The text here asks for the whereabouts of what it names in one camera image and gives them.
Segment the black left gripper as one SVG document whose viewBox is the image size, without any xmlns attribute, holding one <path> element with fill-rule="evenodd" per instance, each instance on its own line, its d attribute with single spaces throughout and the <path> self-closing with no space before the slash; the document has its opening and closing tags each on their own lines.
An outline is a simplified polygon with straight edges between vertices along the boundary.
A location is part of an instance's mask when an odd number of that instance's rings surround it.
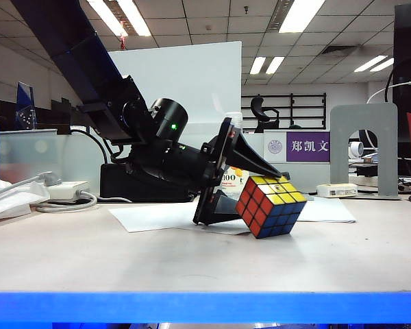
<svg viewBox="0 0 411 329">
<path fill-rule="evenodd" d="M 251 148 L 230 118 L 224 119 L 216 138 L 200 149 L 156 138 L 148 145 L 132 147 L 129 160 L 156 178 L 199 194 L 192 221 L 205 225 L 240 219 L 236 211 L 238 201 L 222 190 L 214 192 L 221 183 L 226 164 L 269 177 L 282 176 Z"/>
</svg>

